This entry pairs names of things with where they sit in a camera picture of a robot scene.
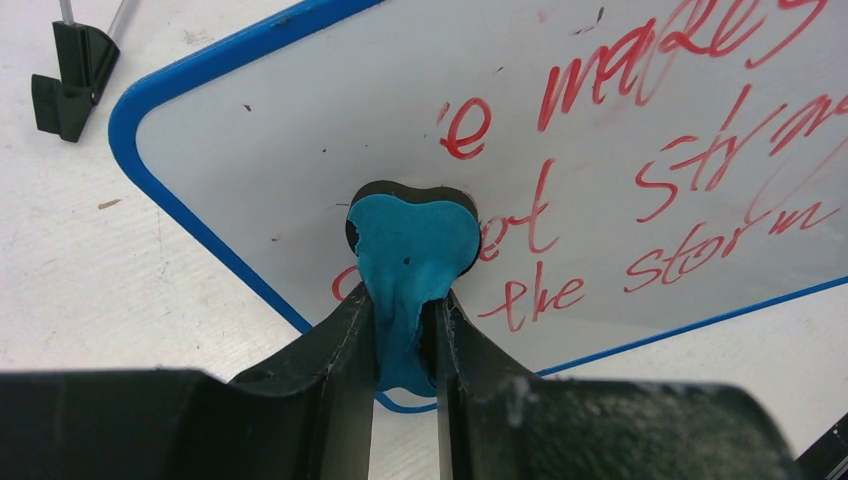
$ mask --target white board surface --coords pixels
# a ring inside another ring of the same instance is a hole
[[[475,199],[457,293],[537,371],[846,280],[848,3],[392,0],[279,48],[370,3],[250,27],[110,126],[128,175],[296,326],[359,281],[345,204],[378,179]]]

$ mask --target black bracket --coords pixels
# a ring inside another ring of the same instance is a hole
[[[373,311],[360,284],[228,384],[190,370],[0,375],[0,477],[365,479]],[[421,322],[443,480],[803,478],[737,388],[543,380],[453,293],[426,304]]]
[[[53,37],[61,80],[32,76],[35,123],[42,132],[76,143],[121,52],[107,34],[88,25],[53,22]]]

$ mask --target white table surface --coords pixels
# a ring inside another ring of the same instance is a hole
[[[142,194],[106,125],[135,80],[291,0],[140,0],[78,144],[35,128],[30,75],[58,76],[56,0],[0,2],[0,369],[200,367],[222,378],[297,332]],[[104,31],[118,0],[75,0]],[[109,202],[119,202],[105,206]],[[848,286],[564,372],[745,388],[796,454],[848,411]],[[371,478],[437,478],[435,413],[375,404]]]

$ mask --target blue whiteboard frame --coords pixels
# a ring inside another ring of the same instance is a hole
[[[109,144],[112,153],[130,180],[301,333],[311,328],[309,322],[147,170],[138,153],[136,132],[144,116],[159,105],[381,2],[382,0],[305,0],[139,80],[124,93],[109,119]],[[555,365],[538,373],[557,373],[843,283],[848,283],[848,276]],[[435,408],[435,404],[403,407],[391,401],[384,393],[378,393],[377,400],[389,410],[399,413],[420,413]]]

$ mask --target black plastic clip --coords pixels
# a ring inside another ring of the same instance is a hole
[[[53,22],[53,37],[61,80],[32,76],[35,123],[42,132],[76,143],[121,52],[107,34],[88,25]]]

